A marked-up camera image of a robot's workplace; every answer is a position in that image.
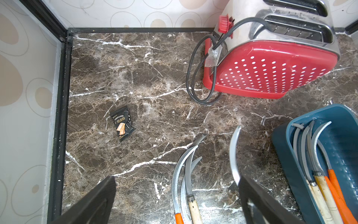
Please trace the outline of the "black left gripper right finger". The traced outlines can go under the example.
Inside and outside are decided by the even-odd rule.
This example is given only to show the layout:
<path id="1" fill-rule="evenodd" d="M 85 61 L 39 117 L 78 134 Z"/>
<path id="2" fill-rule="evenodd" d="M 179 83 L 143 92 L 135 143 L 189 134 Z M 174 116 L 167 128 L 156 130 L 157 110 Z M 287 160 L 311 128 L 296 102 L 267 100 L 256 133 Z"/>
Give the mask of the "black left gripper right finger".
<path id="1" fill-rule="evenodd" d="M 267 220 L 269 224 L 303 224 L 297 216 L 287 211 L 278 201 L 249 177 L 242 176 L 239 196 L 246 222 L 257 224 Z"/>

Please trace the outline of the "teal plastic storage box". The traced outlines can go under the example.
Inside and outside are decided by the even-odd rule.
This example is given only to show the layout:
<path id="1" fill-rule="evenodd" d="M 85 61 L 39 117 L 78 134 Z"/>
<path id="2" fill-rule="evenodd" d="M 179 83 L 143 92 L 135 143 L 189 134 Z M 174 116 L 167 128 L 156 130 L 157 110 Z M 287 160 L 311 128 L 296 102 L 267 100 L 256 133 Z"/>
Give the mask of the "teal plastic storage box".
<path id="1" fill-rule="evenodd" d="M 304 170 L 301 158 L 302 135 L 313 123 L 310 136 L 320 126 L 328 125 L 319 134 L 316 157 L 323 175 L 328 175 L 330 161 L 352 215 L 358 217 L 358 119 L 345 105 L 333 104 L 312 111 L 276 127 L 271 135 L 273 145 L 292 193 L 307 224 L 322 224 L 324 219 L 309 190 L 307 174 L 314 169 L 307 161 Z"/>

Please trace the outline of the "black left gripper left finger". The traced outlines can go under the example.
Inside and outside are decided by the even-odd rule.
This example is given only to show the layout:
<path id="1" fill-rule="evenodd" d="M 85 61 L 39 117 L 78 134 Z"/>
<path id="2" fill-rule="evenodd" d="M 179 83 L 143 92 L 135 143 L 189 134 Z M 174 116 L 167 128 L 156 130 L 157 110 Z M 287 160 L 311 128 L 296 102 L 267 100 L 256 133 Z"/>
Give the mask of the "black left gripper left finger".
<path id="1" fill-rule="evenodd" d="M 52 223 L 107 224 L 115 195 L 115 177 L 108 176 Z"/>

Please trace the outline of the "red dotted toaster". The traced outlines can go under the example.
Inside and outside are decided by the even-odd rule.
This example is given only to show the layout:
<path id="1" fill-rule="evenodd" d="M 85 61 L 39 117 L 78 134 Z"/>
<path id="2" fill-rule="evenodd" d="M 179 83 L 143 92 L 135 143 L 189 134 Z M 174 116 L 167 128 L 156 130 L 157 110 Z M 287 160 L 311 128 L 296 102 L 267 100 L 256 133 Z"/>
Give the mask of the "red dotted toaster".
<path id="1" fill-rule="evenodd" d="M 228 1 L 214 34 L 203 85 L 221 93 L 279 99 L 340 59 L 328 1 Z"/>

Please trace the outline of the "black snack packet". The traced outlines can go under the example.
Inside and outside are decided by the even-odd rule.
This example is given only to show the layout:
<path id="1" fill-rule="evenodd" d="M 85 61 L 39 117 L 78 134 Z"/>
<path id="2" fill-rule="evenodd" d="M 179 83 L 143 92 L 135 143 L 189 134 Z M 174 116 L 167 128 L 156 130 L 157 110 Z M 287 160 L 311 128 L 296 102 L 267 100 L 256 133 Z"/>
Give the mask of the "black snack packet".
<path id="1" fill-rule="evenodd" d="M 113 120 L 120 142 L 123 142 L 136 130 L 132 125 L 128 106 L 123 106 L 117 109 L 110 113 L 110 116 Z"/>

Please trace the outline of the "wooden handle sickle diagonal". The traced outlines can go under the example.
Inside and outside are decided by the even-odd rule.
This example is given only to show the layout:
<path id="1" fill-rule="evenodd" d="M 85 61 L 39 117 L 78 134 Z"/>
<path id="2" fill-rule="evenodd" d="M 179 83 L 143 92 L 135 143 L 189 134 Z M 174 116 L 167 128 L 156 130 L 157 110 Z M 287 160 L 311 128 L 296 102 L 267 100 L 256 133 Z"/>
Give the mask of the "wooden handle sickle diagonal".
<path id="1" fill-rule="evenodd" d="M 328 176 L 328 172 L 324 171 L 318 158 L 319 136 L 330 125 L 330 122 L 322 124 L 313 131 L 314 124 L 314 121 L 310 122 L 304 129 L 301 138 L 302 165 L 324 223 L 342 224 L 344 220 L 339 210 L 342 201 Z"/>

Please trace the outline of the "wooden handle sickle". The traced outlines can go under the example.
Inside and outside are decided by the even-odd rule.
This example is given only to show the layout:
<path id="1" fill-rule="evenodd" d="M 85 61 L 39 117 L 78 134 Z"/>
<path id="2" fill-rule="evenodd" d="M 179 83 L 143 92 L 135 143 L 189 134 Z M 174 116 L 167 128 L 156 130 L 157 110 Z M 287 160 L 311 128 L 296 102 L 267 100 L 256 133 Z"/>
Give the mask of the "wooden handle sickle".
<path id="1" fill-rule="evenodd" d="M 298 144 L 298 137 L 300 131 L 304 131 L 305 127 L 304 124 L 297 124 L 294 123 L 293 126 L 296 128 L 293 138 L 293 151 L 294 154 L 299 162 L 300 169 L 304 173 L 308 188 L 313 196 L 313 201 L 315 202 L 318 210 L 324 220 L 325 224 L 333 224 L 334 220 L 328 210 L 327 204 L 324 200 L 324 197 L 317 185 L 317 183 L 312 179 L 311 174 L 309 173 L 308 164 L 307 164 L 307 157 L 306 157 L 306 144 L 302 146 L 302 139 L 301 137 L 300 144 Z"/>
<path id="2" fill-rule="evenodd" d="M 313 131 L 315 121 L 312 121 L 306 128 L 308 159 L 305 161 L 310 162 L 312 169 L 305 169 L 305 172 L 324 222 L 326 224 L 344 224 L 349 221 L 345 214 L 346 205 L 332 182 L 335 179 L 334 176 L 330 176 L 333 169 L 327 153 L 323 150 L 323 145 L 319 143 L 321 133 L 331 123 L 331 121 L 323 123 Z"/>
<path id="3" fill-rule="evenodd" d="M 238 126 L 235 131 L 233 132 L 233 135 L 231 137 L 230 140 L 230 145 L 229 145 L 229 162 L 230 162 L 230 169 L 231 169 L 231 173 L 234 179 L 234 182 L 236 184 L 236 186 L 239 185 L 241 176 L 237 167 L 237 162 L 236 162 L 236 146 L 237 146 L 237 142 L 238 142 L 238 138 L 240 135 L 240 131 L 241 131 L 241 126 Z"/>
<path id="4" fill-rule="evenodd" d="M 194 224 L 203 224 L 199 207 L 192 190 L 191 168 L 193 165 L 194 154 L 195 154 L 195 150 L 189 155 L 189 157 L 186 160 L 185 181 L 186 181 L 187 201 L 192 217 L 192 222 Z"/>

